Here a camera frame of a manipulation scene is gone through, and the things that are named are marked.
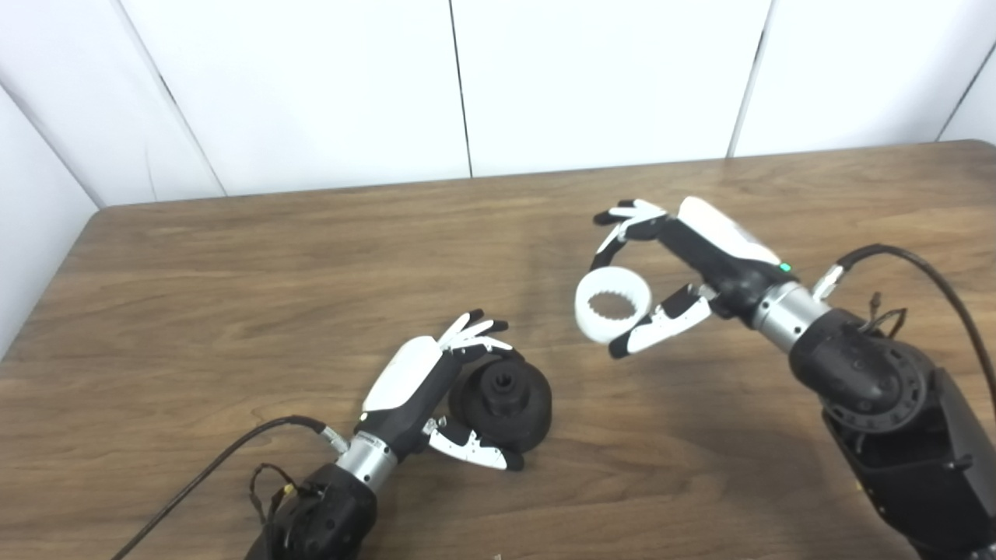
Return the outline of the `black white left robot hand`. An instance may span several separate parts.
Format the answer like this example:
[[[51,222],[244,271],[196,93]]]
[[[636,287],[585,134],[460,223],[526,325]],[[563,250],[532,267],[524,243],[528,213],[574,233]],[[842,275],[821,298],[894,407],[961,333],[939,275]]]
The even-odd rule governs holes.
[[[435,338],[406,341],[377,377],[360,408],[355,433],[401,464],[435,449],[455,460],[502,471],[523,471],[522,454],[504,449],[456,418],[434,417],[464,366],[483,358],[519,359],[519,351],[494,337],[509,327],[487,320],[481,309],[462,314]]]

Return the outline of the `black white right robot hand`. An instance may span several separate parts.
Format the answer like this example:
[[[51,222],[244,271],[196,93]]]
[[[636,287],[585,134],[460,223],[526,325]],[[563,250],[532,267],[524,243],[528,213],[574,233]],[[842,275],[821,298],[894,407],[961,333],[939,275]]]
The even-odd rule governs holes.
[[[700,286],[686,285],[613,334],[608,353],[614,359],[672,339],[712,315],[749,322],[769,291],[797,282],[769,247],[696,196],[684,198],[675,214],[643,199],[619,201],[595,214],[593,223],[612,230],[595,251],[591,271],[608,268],[630,241],[658,241],[702,279]]]

